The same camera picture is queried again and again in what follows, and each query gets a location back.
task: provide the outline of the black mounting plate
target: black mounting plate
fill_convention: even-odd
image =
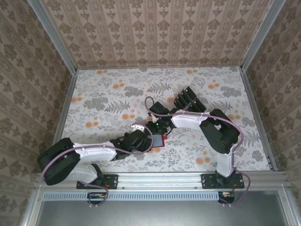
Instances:
[[[245,188],[243,176],[240,173],[235,173],[232,177],[231,183],[225,185],[224,187],[221,187],[221,185],[217,183],[215,173],[201,174],[201,182],[203,189],[233,189],[233,183],[235,189]]]
[[[104,178],[100,186],[106,187],[107,189],[117,189],[118,185],[118,174],[104,174]],[[97,187],[84,186],[81,182],[77,182],[76,189],[99,189]]]

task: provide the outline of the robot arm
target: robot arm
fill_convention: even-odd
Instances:
[[[87,184],[100,185],[103,174],[98,165],[91,164],[91,162],[121,160],[129,156],[128,153],[145,151],[150,147],[151,139],[148,138],[148,132],[144,132],[144,127],[139,125],[132,127],[131,133],[125,133],[123,137],[102,144],[85,145],[73,143],[70,138],[61,139],[38,158],[41,170],[44,171],[47,168],[44,174],[46,184],[55,185],[62,181],[83,181]],[[62,155],[51,164],[54,158],[71,148],[74,150]]]
[[[210,113],[202,113],[206,108],[196,98],[193,91],[187,87],[182,90],[174,102],[176,108],[169,111],[159,102],[150,108],[154,114],[162,114],[167,117],[153,116],[153,121],[146,127],[152,134],[164,134],[167,128],[190,128],[202,130],[210,146],[217,152],[216,178],[221,178],[221,184],[228,183],[228,179],[234,175],[232,149],[238,141],[239,132],[232,125],[222,120],[230,119],[219,109]],[[73,148],[74,151],[61,156],[45,172],[44,179],[48,185],[58,184],[64,181],[84,181],[92,185],[100,185],[103,174],[97,164],[92,161],[115,161],[129,156],[135,151],[145,151],[151,146],[149,132],[144,131],[143,126],[134,125],[131,133],[125,133],[123,137],[112,139],[104,144],[84,145],[73,143],[69,138],[64,138],[49,148],[39,158],[40,168],[44,171],[49,163],[59,154]]]

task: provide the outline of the floral tablecloth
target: floral tablecloth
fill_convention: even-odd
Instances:
[[[237,67],[83,70],[69,108],[63,137],[93,144],[131,131],[150,120],[144,99],[151,96],[168,109],[178,92],[190,86],[208,108],[221,109],[244,132],[235,153],[239,170],[269,170],[264,149]],[[201,131],[174,129],[165,147],[124,160],[95,162],[104,172],[214,171],[216,153]]]

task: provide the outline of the floral wallpaper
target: floral wallpaper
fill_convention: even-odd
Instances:
[[[146,96],[174,107],[177,93],[190,86],[208,111],[221,109],[244,132],[235,154],[240,170],[269,170],[238,67],[79,70],[63,137],[102,143],[151,120]],[[118,161],[97,161],[104,172],[214,171],[214,151],[201,131],[174,129],[166,146]]]
[[[239,65],[272,0],[42,0],[77,68]]]
[[[0,225],[22,220],[71,75],[26,0],[0,1]]]
[[[301,1],[286,1],[247,75],[277,166],[301,207]]]

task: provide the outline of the wire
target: wire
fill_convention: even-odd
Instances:
[[[233,182],[233,190],[232,190],[232,192],[233,192],[234,195],[235,195],[235,184],[234,184],[234,182]]]
[[[228,203],[226,200],[220,198],[220,200],[223,201],[224,204],[226,204],[226,205],[228,205],[228,206],[237,204],[237,203],[239,203],[240,201],[242,201],[242,199],[243,199],[244,196],[248,193],[248,191],[249,191],[249,189],[250,189],[250,187],[251,187],[251,179],[250,179],[250,177],[249,177],[247,174],[245,174],[245,173],[239,171],[239,170],[236,169],[235,167],[233,167],[233,168],[234,168],[235,171],[237,171],[238,173],[240,173],[240,174],[244,175],[246,178],[248,178],[248,186],[246,187],[246,190],[245,190],[245,192],[243,193],[243,195],[242,195],[237,201],[235,201],[235,202],[233,202],[233,203]]]
[[[133,125],[138,125],[138,126],[143,126],[150,134],[150,137],[151,137],[151,143],[150,143],[150,146],[144,151],[144,152],[128,152],[126,150],[122,150],[122,149],[119,149],[119,148],[116,148],[116,147],[113,147],[113,146],[108,146],[108,145],[105,145],[105,144],[102,144],[102,145],[87,145],[87,146],[79,146],[79,147],[73,147],[73,148],[70,148],[66,151],[63,151],[62,153],[58,154],[53,160],[50,161],[50,163],[48,163],[48,165],[43,169],[42,173],[41,173],[41,180],[44,181],[44,176],[45,176],[45,173],[46,171],[50,168],[50,166],[52,166],[52,164],[58,160],[59,158],[61,158],[62,156],[66,155],[67,153],[69,152],[72,152],[72,151],[75,151],[75,150],[79,150],[79,149],[89,149],[89,148],[96,148],[96,147],[102,147],[102,148],[109,148],[109,149],[113,149],[113,150],[116,150],[116,151],[120,151],[120,152],[123,152],[123,153],[127,153],[127,154],[144,154],[146,152],[148,152],[152,147],[153,147],[153,144],[154,144],[154,137],[153,137],[153,134],[151,133],[150,129],[147,128],[146,126],[144,125],[140,125],[140,124],[137,124],[137,123],[134,123]]]
[[[251,179],[250,179],[250,177],[249,177],[247,174],[245,174],[245,173],[243,173],[243,172],[240,172],[238,169],[236,169],[236,167],[234,167],[234,156],[235,156],[234,153],[235,153],[235,150],[238,149],[238,147],[243,143],[244,138],[245,138],[243,131],[238,127],[238,125],[234,124],[232,121],[229,121],[229,120],[227,120],[227,119],[224,119],[224,118],[221,118],[221,117],[218,117],[218,116],[214,116],[214,115],[203,114],[203,113],[181,112],[181,113],[173,113],[173,114],[157,114],[157,113],[154,113],[153,111],[151,111],[151,110],[148,108],[148,106],[147,106],[147,100],[148,100],[148,99],[151,99],[152,102],[153,102],[153,104],[155,103],[155,101],[154,101],[154,99],[153,99],[152,97],[146,97],[145,100],[144,100],[145,108],[146,108],[151,114],[153,114],[153,115],[155,115],[155,116],[159,116],[159,117],[168,117],[168,116],[176,116],[176,115],[191,115],[191,116],[208,117],[208,118],[213,118],[213,119],[217,119],[217,120],[224,121],[224,122],[230,124],[231,126],[235,127],[235,128],[239,131],[240,136],[241,136],[241,139],[240,139],[240,142],[232,149],[232,153],[231,153],[231,155],[232,155],[231,166],[232,166],[232,168],[233,168],[235,171],[237,171],[238,173],[240,173],[240,174],[246,176],[246,177],[248,178],[248,180],[249,180],[248,186],[247,186],[247,188],[246,188],[244,194],[242,195],[242,197],[241,197],[240,199],[238,199],[237,201],[233,202],[232,205],[233,205],[233,204],[236,204],[236,203],[238,203],[238,202],[240,202],[240,201],[242,200],[242,198],[243,198],[243,197],[248,193],[248,191],[249,191],[249,188],[250,188],[250,186],[251,186]],[[220,200],[222,200],[222,201],[225,202],[226,204],[230,205],[230,203],[228,203],[228,202],[225,201],[224,199],[220,199]]]
[[[98,186],[98,185],[90,185],[90,184],[87,184],[87,183],[85,183],[85,182],[83,182],[83,181],[80,181],[80,182],[81,182],[84,186],[88,186],[88,187],[96,187],[96,188],[100,188],[100,189],[105,190],[106,195],[105,195],[104,199],[101,200],[100,203],[98,203],[97,205],[95,205],[96,207],[97,207],[98,205],[102,205],[102,204],[106,201],[106,199],[108,198],[108,196],[109,196],[109,190],[108,190],[107,188],[102,187],[102,186]],[[96,196],[96,195],[100,195],[100,194],[94,193],[94,194],[91,194],[91,195],[89,196],[88,203],[90,204],[90,206],[93,205],[93,204],[91,203],[91,198],[92,198],[93,196]]]
[[[170,131],[169,131],[168,133],[165,134],[165,136],[169,135],[169,134],[173,131],[173,129],[174,129],[174,128],[171,128]]]

